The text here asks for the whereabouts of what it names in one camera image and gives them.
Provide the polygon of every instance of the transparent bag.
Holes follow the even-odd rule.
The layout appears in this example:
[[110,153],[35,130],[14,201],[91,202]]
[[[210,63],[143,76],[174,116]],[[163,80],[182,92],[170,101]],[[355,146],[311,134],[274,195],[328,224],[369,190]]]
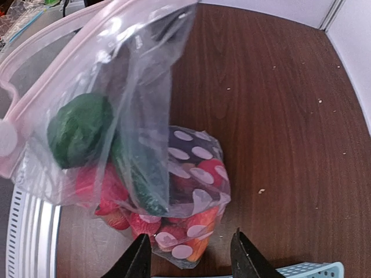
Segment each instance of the transparent bag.
[[148,233],[154,252],[181,268],[197,264],[230,201],[217,140],[169,128],[170,68],[195,4],[112,1],[30,87],[11,80],[19,67],[10,59],[0,65],[0,86],[14,96],[0,122],[0,174],[51,203],[85,206],[117,230],[130,226],[134,237]]

